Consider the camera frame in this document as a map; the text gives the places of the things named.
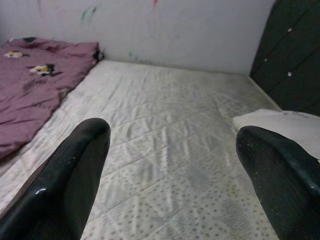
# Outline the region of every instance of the dark wardrobe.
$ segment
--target dark wardrobe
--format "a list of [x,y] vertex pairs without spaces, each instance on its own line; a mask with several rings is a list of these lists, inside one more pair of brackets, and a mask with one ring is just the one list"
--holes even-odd
[[277,0],[250,73],[283,109],[320,116],[320,0]]

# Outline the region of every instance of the purple blanket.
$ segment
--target purple blanket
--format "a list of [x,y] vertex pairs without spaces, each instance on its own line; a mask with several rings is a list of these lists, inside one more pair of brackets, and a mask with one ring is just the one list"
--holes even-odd
[[30,142],[94,66],[98,43],[23,38],[0,49],[0,160]]

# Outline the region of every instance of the mattress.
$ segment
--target mattress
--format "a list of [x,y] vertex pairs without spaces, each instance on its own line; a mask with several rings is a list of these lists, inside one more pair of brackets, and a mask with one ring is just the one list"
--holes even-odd
[[111,126],[83,240],[277,239],[232,118],[275,109],[245,76],[102,61],[0,179],[0,209],[81,121]]

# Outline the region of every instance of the bedsheet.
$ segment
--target bedsheet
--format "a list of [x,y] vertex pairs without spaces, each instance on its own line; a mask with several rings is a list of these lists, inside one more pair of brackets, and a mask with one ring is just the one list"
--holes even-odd
[[95,63],[97,42],[28,37],[0,48],[0,161],[31,141]]
[[244,76],[102,61],[0,178],[0,209],[78,123],[99,117],[111,145],[82,240],[275,240],[232,127],[260,108],[275,109]]

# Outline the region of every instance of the white pillow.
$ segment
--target white pillow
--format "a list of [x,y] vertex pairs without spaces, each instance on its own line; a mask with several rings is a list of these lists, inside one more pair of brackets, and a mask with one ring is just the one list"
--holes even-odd
[[310,155],[320,159],[320,117],[303,112],[260,109],[233,118],[238,130],[257,126],[297,142]]

